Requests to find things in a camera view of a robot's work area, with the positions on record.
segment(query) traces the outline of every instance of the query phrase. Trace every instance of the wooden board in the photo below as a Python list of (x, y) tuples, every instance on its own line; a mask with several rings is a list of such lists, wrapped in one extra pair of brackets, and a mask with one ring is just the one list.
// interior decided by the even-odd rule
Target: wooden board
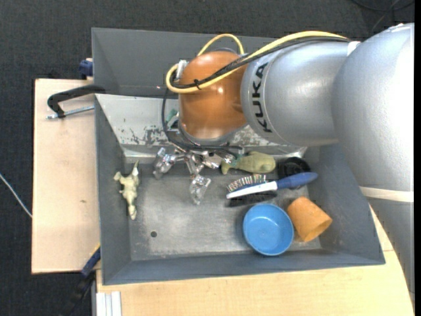
[[(94, 113), (48, 120), (50, 95), (90, 81), (36, 80), (32, 272), (78, 271), (99, 243)], [(93, 96), (62, 103), (91, 105)]]

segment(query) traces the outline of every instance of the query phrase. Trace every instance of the blue brush handle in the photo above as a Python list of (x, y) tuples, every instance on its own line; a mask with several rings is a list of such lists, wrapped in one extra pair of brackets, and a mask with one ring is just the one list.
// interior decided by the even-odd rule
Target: blue brush handle
[(302, 173), (294, 174), (293, 176), (287, 176), (286, 178), (276, 180), (276, 185), (278, 185), (278, 189), (294, 188), (294, 187), (308, 184), (309, 182), (312, 182), (317, 177), (318, 177), (318, 174), (315, 172), (302, 172)]

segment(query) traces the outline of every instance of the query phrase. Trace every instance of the yellow toy figure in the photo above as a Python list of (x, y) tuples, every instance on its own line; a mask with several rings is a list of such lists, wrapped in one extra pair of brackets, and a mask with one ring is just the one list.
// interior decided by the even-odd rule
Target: yellow toy figure
[(132, 173), (130, 173), (128, 176), (122, 176), (120, 171), (118, 171), (114, 175), (114, 180), (119, 181), (120, 184), (124, 186), (124, 189), (119, 192), (127, 201), (128, 211), (131, 220), (134, 220), (137, 214), (136, 206), (134, 205), (134, 200), (135, 198), (137, 198), (137, 187), (140, 184), (139, 170), (137, 169), (138, 163), (139, 162), (136, 161)]

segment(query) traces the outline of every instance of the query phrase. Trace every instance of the blue bowl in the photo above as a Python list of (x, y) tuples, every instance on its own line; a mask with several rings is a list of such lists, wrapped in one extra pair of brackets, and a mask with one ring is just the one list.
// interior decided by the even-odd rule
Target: blue bowl
[(294, 227), (288, 214), (271, 203), (260, 203), (248, 210), (243, 220), (247, 243), (263, 255), (279, 255), (294, 239)]

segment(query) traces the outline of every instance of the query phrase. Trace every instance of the green toy fish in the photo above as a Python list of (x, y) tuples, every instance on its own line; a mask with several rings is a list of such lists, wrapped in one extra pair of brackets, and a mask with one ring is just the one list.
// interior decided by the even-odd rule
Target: green toy fish
[(251, 151), (247, 156), (234, 159), (232, 162), (221, 162), (222, 174), (227, 174), (229, 169), (238, 169), (250, 173), (269, 173), (276, 167), (275, 158), (265, 153)]

